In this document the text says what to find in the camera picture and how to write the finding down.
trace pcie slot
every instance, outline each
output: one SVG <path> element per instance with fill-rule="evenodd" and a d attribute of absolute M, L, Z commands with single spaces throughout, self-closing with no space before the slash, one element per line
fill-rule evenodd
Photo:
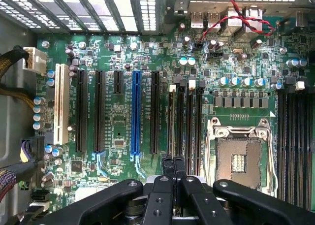
<path fill-rule="evenodd" d="M 65 64 L 56 64 L 54 104 L 54 144 L 68 143 L 69 120 L 69 69 Z"/>
<path fill-rule="evenodd" d="M 77 103 L 76 103 L 76 142 L 77 152 L 86 152 L 88 123 L 88 73 L 77 72 Z"/>
<path fill-rule="evenodd" d="M 140 71 L 132 73 L 132 100 L 131 100 L 131 155 L 140 154 L 140 121 L 141 121 L 141 83 Z"/>
<path fill-rule="evenodd" d="M 151 134 L 150 154 L 158 153 L 158 129 L 159 129 L 159 71 L 151 72 Z"/>
<path fill-rule="evenodd" d="M 201 113 L 202 113 L 202 95 L 204 88 L 199 87 L 196 90 L 196 119 L 195 119 L 195 148 L 194 148 L 194 175 L 200 174 L 201 160 Z"/>
<path fill-rule="evenodd" d="M 178 156 L 182 155 L 182 148 L 183 148 L 184 94 L 185 94 L 185 87 L 180 86 L 177 91 L 176 155 Z"/>
<path fill-rule="evenodd" d="M 105 71 L 95 71 L 94 98 L 94 152 L 102 152 L 104 148 L 105 127 Z"/>
<path fill-rule="evenodd" d="M 167 122 L 167 153 L 175 156 L 175 92 L 176 85 L 169 85 L 168 122 Z"/>

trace black pcie slot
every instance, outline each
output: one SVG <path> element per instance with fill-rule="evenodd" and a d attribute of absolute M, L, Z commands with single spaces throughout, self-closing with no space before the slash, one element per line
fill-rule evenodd
<path fill-rule="evenodd" d="M 94 152 L 104 149 L 105 129 L 105 71 L 95 71 L 95 98 L 94 98 Z"/>
<path fill-rule="evenodd" d="M 191 149 L 193 137 L 193 94 L 194 91 L 188 90 L 186 97 L 186 141 L 185 141 L 185 159 L 186 159 L 186 173 L 193 175 L 191 171 Z"/>
<path fill-rule="evenodd" d="M 184 94 L 185 87 L 181 86 L 177 91 L 177 134 L 176 134 L 176 155 L 182 155 L 183 148 L 183 126 L 184 126 Z"/>
<path fill-rule="evenodd" d="M 150 154 L 158 153 L 159 129 L 159 71 L 151 72 L 151 134 Z"/>
<path fill-rule="evenodd" d="M 204 88 L 196 90 L 196 119 L 195 119 L 195 148 L 194 148 L 194 175 L 200 175 L 201 160 L 201 114 L 202 114 L 202 95 Z"/>
<path fill-rule="evenodd" d="M 88 123 L 88 73 L 78 70 L 76 103 L 76 142 L 77 152 L 86 152 Z"/>

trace cable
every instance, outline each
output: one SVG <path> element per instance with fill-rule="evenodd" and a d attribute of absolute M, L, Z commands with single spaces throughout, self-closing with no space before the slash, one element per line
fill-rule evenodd
<path fill-rule="evenodd" d="M 265 36 L 271 36 L 273 34 L 273 32 L 275 31 L 275 29 L 272 27 L 272 25 L 268 22 L 268 21 L 265 21 L 265 20 L 262 20 L 262 19 L 258 19 L 258 18 L 253 18 L 253 17 L 245 17 L 244 14 L 242 14 L 240 12 L 240 8 L 239 6 L 237 5 L 236 1 L 235 0 L 230 0 L 231 3 L 233 4 L 233 7 L 234 7 L 234 10 L 237 12 L 238 16 L 231 16 L 231 17 L 223 17 L 220 21 L 218 21 L 217 23 L 215 23 L 214 25 L 212 25 L 211 27 L 209 27 L 201 36 L 200 40 L 199 41 L 202 41 L 203 38 L 207 35 L 207 33 L 209 31 L 212 30 L 213 27 L 215 27 L 217 24 L 220 24 L 224 21 L 226 21 L 227 19 L 240 19 L 242 20 L 242 22 L 244 23 L 245 26 L 247 26 L 251 31 L 255 32 L 255 33 L 258 33 L 258 34 L 262 34 L 262 35 L 265 35 Z M 251 26 L 249 21 L 257 21 L 257 22 L 260 22 L 260 23 L 263 23 L 263 24 L 266 24 L 268 26 L 268 28 L 270 29 L 269 32 L 264 32 L 264 31 L 260 31 L 260 30 L 257 30 L 255 27 Z"/>

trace ram slot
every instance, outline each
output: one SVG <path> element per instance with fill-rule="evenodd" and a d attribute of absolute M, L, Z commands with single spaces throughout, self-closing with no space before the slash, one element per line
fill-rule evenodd
<path fill-rule="evenodd" d="M 158 153 L 158 129 L 159 129 L 159 71 L 151 72 L 151 134 L 150 154 Z"/>
<path fill-rule="evenodd" d="M 181 156 L 183 151 L 183 127 L 184 127 L 184 94 L 185 87 L 180 86 L 177 91 L 177 134 L 176 155 Z"/>
<path fill-rule="evenodd" d="M 167 153 L 174 157 L 175 153 L 175 92 L 176 85 L 169 85 L 168 122 L 167 122 Z"/>
<path fill-rule="evenodd" d="M 105 71 L 95 71 L 95 98 L 94 98 L 94 152 L 104 149 L 105 124 Z"/>
<path fill-rule="evenodd" d="M 195 147 L 194 147 L 194 175 L 200 175 L 201 160 L 201 114 L 202 114 L 202 95 L 204 88 L 196 90 L 196 119 L 195 119 Z"/>
<path fill-rule="evenodd" d="M 78 70 L 76 102 L 76 151 L 86 152 L 88 123 L 88 73 Z"/>

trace white connector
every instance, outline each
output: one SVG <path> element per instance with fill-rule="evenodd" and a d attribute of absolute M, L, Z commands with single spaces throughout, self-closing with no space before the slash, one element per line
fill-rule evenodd
<path fill-rule="evenodd" d="M 68 66 L 56 64 L 54 145 L 68 143 L 69 94 L 70 78 Z"/>
<path fill-rule="evenodd" d="M 23 70 L 33 71 L 42 76 L 46 75 L 47 54 L 34 47 L 23 47 L 28 52 L 29 58 L 23 59 Z"/>

